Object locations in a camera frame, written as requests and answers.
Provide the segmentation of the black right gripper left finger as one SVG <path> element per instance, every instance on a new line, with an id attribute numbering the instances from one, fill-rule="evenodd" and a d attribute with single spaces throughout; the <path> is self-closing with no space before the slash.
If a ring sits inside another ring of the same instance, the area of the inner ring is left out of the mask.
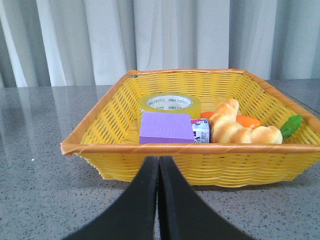
<path id="1" fill-rule="evenodd" d="M 148 156 L 120 197 L 66 240 L 152 240 L 156 214 L 159 159 Z"/>

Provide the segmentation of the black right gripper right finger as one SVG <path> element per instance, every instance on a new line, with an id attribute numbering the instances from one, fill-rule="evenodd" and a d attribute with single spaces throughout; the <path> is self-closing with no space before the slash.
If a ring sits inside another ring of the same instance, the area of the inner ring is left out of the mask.
<path id="1" fill-rule="evenodd" d="M 162 240 L 253 239 L 194 192 L 171 156 L 159 158 L 158 216 Z"/>

